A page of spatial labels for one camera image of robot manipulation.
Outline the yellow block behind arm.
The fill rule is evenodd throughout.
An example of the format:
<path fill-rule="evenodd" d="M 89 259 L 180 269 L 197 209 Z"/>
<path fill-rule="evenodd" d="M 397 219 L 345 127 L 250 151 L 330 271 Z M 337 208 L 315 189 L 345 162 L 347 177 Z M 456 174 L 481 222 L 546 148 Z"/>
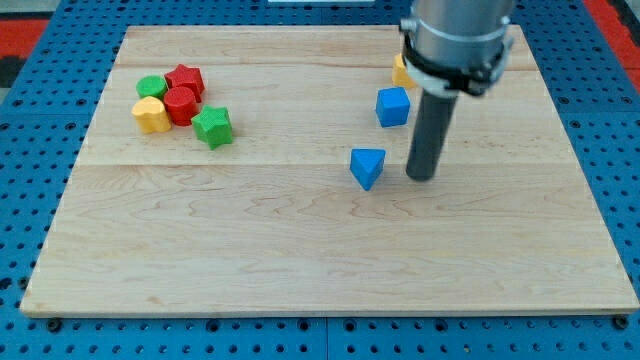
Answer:
<path fill-rule="evenodd" d="M 393 58 L 391 80 L 392 84 L 396 87 L 403 87 L 405 89 L 417 87 L 417 84 L 407 73 L 401 54 L 396 54 Z"/>

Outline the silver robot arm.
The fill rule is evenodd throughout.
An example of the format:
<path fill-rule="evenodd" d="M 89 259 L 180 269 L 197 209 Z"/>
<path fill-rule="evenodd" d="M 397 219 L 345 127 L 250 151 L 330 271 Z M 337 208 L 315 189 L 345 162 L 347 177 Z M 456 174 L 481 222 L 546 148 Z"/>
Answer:
<path fill-rule="evenodd" d="M 403 62 L 426 93 L 481 96 L 502 76 L 514 0 L 415 0 L 400 21 Z"/>

